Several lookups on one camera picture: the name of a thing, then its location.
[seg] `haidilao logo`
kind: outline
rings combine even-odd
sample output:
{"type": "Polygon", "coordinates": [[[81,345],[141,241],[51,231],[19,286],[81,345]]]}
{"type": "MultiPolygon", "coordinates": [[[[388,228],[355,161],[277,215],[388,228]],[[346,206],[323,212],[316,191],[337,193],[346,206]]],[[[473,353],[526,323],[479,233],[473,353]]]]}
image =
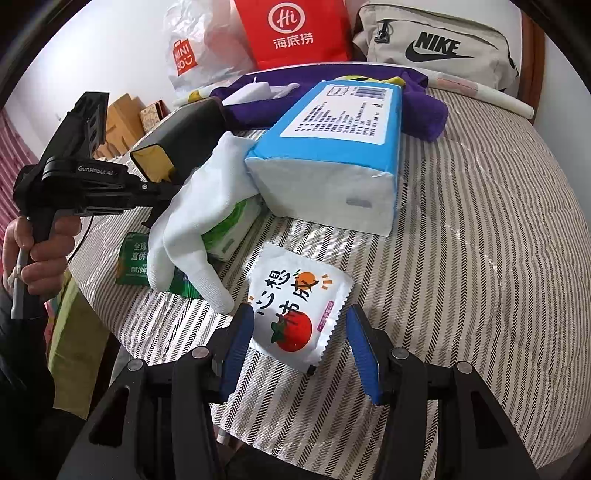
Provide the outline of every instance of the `haidilao logo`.
{"type": "Polygon", "coordinates": [[[276,32],[290,34],[304,26],[306,14],[299,5],[285,2],[271,8],[268,20],[276,32]]]}

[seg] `beige nike bag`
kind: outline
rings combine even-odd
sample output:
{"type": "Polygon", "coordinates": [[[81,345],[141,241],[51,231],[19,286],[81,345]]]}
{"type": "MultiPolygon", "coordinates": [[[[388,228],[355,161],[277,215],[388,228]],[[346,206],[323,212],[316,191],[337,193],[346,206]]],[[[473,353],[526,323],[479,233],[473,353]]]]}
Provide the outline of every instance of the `beige nike bag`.
{"type": "Polygon", "coordinates": [[[361,6],[353,43],[367,61],[422,67],[497,90],[519,75],[507,39],[494,28],[388,0],[361,6]]]}

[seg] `hand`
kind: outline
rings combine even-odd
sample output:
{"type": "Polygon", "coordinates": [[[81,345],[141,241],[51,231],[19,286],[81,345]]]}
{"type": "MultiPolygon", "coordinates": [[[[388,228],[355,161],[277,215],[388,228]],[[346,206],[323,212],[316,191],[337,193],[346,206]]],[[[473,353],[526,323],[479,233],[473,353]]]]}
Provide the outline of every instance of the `hand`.
{"type": "Polygon", "coordinates": [[[64,272],[68,266],[66,255],[74,250],[74,237],[80,233],[82,224],[76,216],[57,219],[49,240],[35,244],[31,224],[25,217],[9,223],[2,250],[2,283],[11,292],[8,277],[17,264],[18,251],[30,250],[34,263],[21,271],[21,278],[28,285],[31,295],[44,298],[56,296],[63,285],[64,272]]]}

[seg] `zipper pull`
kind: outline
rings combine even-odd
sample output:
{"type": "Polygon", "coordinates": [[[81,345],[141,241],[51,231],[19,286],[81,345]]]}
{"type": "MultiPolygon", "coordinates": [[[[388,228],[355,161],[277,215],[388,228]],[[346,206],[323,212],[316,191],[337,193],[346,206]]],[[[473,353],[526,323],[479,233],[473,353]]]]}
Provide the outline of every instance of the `zipper pull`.
{"type": "Polygon", "coordinates": [[[382,20],[382,28],[378,31],[377,35],[375,36],[374,42],[376,42],[376,43],[390,43],[390,33],[388,32],[389,25],[390,25],[390,20],[382,20]]]}

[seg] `pink striped fabric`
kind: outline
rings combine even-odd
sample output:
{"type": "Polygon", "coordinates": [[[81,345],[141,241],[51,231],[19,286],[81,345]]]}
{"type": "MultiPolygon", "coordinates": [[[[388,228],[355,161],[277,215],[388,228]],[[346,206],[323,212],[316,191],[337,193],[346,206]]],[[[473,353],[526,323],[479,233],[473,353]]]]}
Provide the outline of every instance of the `pink striped fabric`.
{"type": "Polygon", "coordinates": [[[18,215],[12,201],[12,187],[21,168],[36,163],[37,158],[29,149],[6,110],[0,112],[0,251],[4,244],[4,234],[10,221],[18,215]]]}

